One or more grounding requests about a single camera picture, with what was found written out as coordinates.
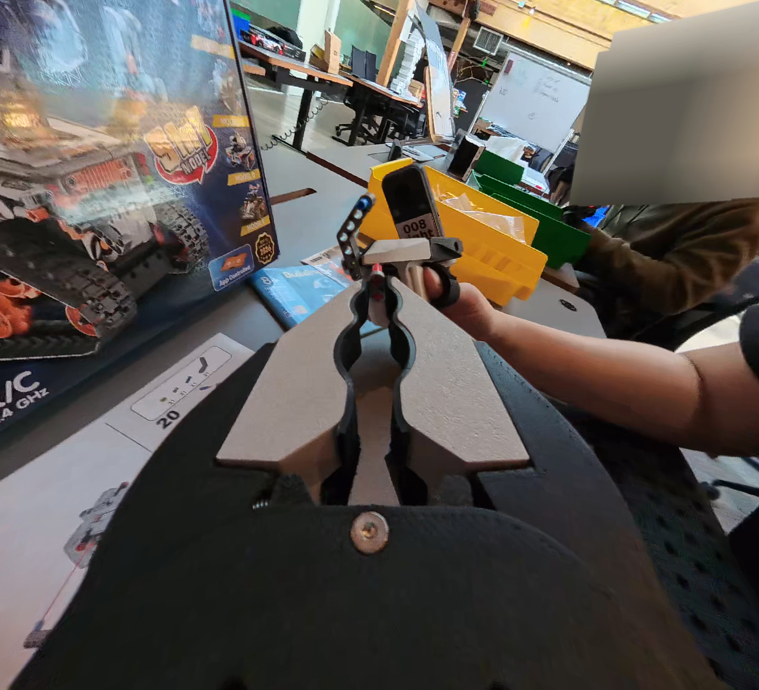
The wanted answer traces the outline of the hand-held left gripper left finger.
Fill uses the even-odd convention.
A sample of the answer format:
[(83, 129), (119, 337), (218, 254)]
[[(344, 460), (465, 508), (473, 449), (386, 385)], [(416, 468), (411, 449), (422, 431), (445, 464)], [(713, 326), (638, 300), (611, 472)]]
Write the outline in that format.
[(361, 452), (351, 369), (363, 324), (356, 282), (280, 337), (216, 461), (295, 474), (315, 501), (347, 502)]

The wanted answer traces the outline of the green plastic bin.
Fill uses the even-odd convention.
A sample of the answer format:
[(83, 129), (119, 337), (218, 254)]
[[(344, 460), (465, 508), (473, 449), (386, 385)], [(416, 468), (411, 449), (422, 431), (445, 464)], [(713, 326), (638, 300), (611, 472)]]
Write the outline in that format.
[(546, 265), (559, 269), (575, 266), (586, 253), (591, 235), (563, 221), (563, 211), (536, 194), (486, 174), (474, 173), (480, 190), (538, 221), (532, 246), (547, 256)]
[(474, 172), (516, 186), (525, 176), (525, 167), (485, 149), (474, 166)]

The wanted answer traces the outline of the person's right hand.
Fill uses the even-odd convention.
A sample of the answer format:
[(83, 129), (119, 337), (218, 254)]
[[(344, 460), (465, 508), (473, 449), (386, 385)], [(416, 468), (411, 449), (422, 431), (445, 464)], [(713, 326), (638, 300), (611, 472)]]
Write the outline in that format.
[(458, 282), (445, 269), (431, 264), (423, 267), (423, 282), (431, 305), (474, 340), (490, 342), (499, 312), (476, 287)]

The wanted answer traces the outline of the leaning foam board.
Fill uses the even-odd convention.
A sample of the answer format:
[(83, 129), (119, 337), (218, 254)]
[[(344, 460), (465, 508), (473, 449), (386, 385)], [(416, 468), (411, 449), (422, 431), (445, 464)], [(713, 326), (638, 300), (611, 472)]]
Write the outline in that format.
[(448, 59), (436, 22), (419, 3), (415, 3), (415, 18), (424, 37), (428, 63), (424, 85), (430, 138), (436, 144), (450, 144), (455, 138), (456, 129), (452, 116), (452, 83)]

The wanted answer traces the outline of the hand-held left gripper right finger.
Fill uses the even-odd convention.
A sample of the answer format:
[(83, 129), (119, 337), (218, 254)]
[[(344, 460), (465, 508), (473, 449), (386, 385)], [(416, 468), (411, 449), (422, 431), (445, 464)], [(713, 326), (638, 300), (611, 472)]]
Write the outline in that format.
[(472, 337), (398, 278), (387, 282), (393, 390), (385, 460), (399, 502), (447, 476), (526, 468), (530, 455)]

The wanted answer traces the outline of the closed blue booklet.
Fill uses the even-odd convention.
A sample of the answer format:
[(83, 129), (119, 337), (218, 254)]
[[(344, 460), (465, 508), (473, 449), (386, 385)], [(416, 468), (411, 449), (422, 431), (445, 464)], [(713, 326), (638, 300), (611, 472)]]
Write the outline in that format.
[(355, 283), (339, 271), (325, 273), (307, 265), (261, 268), (251, 278), (253, 290), (285, 331)]

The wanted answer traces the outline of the whiteboard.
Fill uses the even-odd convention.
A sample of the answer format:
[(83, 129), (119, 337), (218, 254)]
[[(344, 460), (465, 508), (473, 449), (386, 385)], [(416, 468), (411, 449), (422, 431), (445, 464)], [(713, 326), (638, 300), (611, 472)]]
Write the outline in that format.
[(557, 153), (572, 135), (592, 78), (525, 50), (507, 50), (495, 83), (483, 97), (478, 121)]

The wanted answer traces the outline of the person's right forearm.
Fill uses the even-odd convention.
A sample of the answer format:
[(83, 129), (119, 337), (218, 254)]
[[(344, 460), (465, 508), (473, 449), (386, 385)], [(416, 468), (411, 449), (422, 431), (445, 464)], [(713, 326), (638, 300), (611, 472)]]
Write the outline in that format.
[(738, 341), (685, 353), (499, 312), (488, 344), (544, 394), (679, 448), (757, 457), (758, 379)]

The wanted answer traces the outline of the open instruction booklet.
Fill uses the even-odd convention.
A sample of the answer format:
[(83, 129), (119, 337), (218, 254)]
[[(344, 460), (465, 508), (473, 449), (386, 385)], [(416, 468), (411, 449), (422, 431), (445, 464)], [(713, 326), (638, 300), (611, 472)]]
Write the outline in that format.
[(1, 680), (79, 589), (119, 503), (181, 420), (253, 356), (221, 333), (1, 484)]

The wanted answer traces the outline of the black mesh office chair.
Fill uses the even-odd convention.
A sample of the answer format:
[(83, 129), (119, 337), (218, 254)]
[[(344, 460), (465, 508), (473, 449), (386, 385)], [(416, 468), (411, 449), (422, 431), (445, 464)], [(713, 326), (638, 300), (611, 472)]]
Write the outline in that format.
[(757, 689), (757, 592), (680, 448), (558, 408), (612, 477), (659, 583), (716, 678)]

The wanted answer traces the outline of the cardboard box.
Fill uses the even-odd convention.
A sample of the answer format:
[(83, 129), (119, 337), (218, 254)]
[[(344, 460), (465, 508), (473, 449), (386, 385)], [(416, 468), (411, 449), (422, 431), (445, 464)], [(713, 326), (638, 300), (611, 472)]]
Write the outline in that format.
[(338, 75), (341, 64), (341, 40), (337, 35), (325, 30), (323, 45), (313, 44), (309, 54), (309, 65), (330, 75)]

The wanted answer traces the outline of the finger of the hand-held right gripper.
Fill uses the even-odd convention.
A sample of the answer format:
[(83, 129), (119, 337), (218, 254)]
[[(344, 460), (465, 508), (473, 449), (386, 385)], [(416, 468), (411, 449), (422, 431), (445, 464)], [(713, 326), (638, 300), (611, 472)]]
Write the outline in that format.
[(362, 254), (362, 266), (425, 262), (431, 259), (429, 239), (375, 240)]

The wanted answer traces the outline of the background wooden table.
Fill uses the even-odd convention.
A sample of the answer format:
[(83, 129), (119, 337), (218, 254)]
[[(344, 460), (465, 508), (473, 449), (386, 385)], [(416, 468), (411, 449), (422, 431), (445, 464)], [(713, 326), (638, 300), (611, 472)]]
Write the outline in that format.
[(295, 125), (284, 134), (272, 134), (271, 141), (263, 149), (275, 146), (285, 146), (301, 154), (306, 126), (321, 112), (324, 102), (318, 102), (317, 108), (312, 108), (315, 94), (321, 96), (339, 95), (345, 98), (347, 91), (354, 82), (341, 75), (330, 75), (319, 71), (309, 64), (297, 62), (273, 51), (268, 51), (251, 45), (243, 40), (237, 41), (237, 50), (242, 59), (244, 73), (259, 79), (268, 87), (280, 90), (282, 88), (298, 88), (302, 90), (300, 105)]

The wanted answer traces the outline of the clear plastic bags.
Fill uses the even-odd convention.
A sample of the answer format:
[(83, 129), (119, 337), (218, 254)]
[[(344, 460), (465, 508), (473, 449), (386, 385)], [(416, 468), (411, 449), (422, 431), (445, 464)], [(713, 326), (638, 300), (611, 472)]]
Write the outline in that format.
[(473, 204), (467, 193), (455, 196), (447, 187), (431, 184), (432, 193), (437, 203), (443, 203), (453, 210), (463, 212), (471, 219), (489, 226), (492, 229), (507, 234), (507, 236), (526, 244), (525, 222), (523, 216), (505, 215), (499, 212), (485, 210)]

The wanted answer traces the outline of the bent grey toy beam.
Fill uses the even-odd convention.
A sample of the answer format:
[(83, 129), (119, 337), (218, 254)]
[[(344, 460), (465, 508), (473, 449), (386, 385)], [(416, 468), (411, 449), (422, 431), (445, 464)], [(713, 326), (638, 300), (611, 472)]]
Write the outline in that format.
[(356, 204), (358, 200), (351, 208), (346, 217), (346, 220), (343, 222), (337, 232), (338, 246), (342, 252), (343, 268), (356, 282), (362, 279), (363, 272), (363, 253), (357, 244), (357, 234), (361, 229), (361, 224), (363, 223), (365, 217), (370, 213), (368, 212), (366, 214), (362, 214), (357, 210)]

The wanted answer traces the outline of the blue robot kit box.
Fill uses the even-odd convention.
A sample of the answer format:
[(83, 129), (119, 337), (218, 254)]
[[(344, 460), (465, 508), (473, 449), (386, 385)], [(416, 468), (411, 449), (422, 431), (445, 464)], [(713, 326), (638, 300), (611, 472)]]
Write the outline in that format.
[(280, 256), (228, 0), (1, 0), (1, 427)]

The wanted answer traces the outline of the yellow plastic bin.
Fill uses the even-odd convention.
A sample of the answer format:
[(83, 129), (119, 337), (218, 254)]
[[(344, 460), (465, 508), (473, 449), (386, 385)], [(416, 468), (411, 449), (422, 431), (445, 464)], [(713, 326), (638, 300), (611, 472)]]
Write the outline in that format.
[(452, 267), (457, 279), (475, 285), (497, 306), (505, 306), (513, 298), (529, 299), (547, 260), (547, 256), (531, 244), (538, 221), (431, 166), (424, 165), (423, 168), (430, 186), (434, 183), (447, 187), (455, 196), (467, 193), (473, 204), (485, 210), (524, 217), (526, 244), (471, 219), (463, 212), (437, 203), (445, 235), (463, 243), (463, 255)]

